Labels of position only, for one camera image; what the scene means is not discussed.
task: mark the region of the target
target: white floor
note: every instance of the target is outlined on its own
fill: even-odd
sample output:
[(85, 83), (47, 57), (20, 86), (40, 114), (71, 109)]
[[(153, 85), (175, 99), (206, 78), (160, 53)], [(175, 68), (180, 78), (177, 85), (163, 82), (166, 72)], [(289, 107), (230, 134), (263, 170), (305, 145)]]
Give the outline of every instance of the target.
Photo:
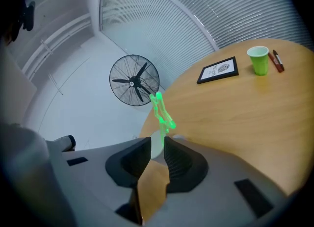
[[(138, 137), (151, 104), (140, 108), (126, 105), (116, 98), (109, 85), (112, 65), (126, 53), (105, 36), (88, 39), (70, 54), (62, 54), (62, 48), (59, 51), (48, 60), (65, 59), (56, 68), (38, 72), (33, 80), (38, 91), (26, 113), (24, 126), (39, 132), (46, 140), (71, 134), (77, 142), (76, 150)], [(47, 78), (48, 73), (63, 95)]]

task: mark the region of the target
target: picture frame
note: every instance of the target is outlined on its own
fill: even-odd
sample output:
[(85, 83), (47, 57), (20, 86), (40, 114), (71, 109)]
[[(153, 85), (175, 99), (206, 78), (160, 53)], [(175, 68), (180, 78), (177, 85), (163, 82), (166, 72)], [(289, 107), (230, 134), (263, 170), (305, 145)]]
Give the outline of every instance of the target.
[(238, 76), (239, 72), (237, 69), (235, 58), (236, 57), (233, 56), (231, 58), (204, 67), (197, 80), (197, 84), (224, 79), (232, 76)]

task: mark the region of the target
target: pen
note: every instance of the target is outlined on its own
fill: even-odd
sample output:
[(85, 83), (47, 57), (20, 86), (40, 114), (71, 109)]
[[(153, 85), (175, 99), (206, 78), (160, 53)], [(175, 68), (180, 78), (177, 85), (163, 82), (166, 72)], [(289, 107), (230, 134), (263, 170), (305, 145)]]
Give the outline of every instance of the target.
[(283, 63), (281, 62), (281, 60), (279, 58), (279, 55), (277, 54), (277, 52), (275, 50), (273, 50), (273, 53), (274, 53), (275, 57), (277, 58), (281, 69), (284, 71), (285, 69), (284, 69)]
[(271, 61), (275, 64), (275, 67), (277, 68), (278, 72), (282, 72), (282, 68), (280, 67), (278, 61), (275, 59), (275, 57), (271, 54), (271, 53), (268, 53), (268, 56), (269, 58), (271, 59)]

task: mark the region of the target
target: green plastic cup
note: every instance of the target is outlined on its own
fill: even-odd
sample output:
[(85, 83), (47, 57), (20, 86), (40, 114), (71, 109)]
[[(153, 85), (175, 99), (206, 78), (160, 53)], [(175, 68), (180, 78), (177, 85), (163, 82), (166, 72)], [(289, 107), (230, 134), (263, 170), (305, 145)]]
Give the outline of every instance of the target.
[(263, 46), (252, 47), (247, 51), (258, 76), (265, 76), (268, 72), (268, 52), (268, 48)]

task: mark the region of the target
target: fan blade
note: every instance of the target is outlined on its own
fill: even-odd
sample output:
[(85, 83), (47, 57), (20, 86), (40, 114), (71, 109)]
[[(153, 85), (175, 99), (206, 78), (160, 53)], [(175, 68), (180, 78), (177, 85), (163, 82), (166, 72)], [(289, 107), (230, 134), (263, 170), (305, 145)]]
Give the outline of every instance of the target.
[(147, 62), (143, 65), (143, 67), (138, 71), (136, 77), (140, 77), (142, 73), (144, 72), (145, 68), (147, 66)]
[(151, 94), (151, 92), (149, 92), (146, 88), (143, 87), (143, 85), (139, 85), (140, 88), (142, 88), (147, 94)]
[(139, 92), (139, 90), (137, 89), (137, 87), (135, 87), (135, 91), (136, 91), (136, 94), (137, 94), (137, 96), (139, 97), (139, 99), (140, 99), (142, 102), (144, 102), (144, 101), (143, 101), (143, 98), (142, 98), (142, 96), (141, 96), (141, 94), (140, 94), (140, 92)]
[(116, 80), (112, 80), (113, 82), (120, 82), (120, 83), (129, 83), (129, 80), (123, 80), (123, 79), (116, 79)]

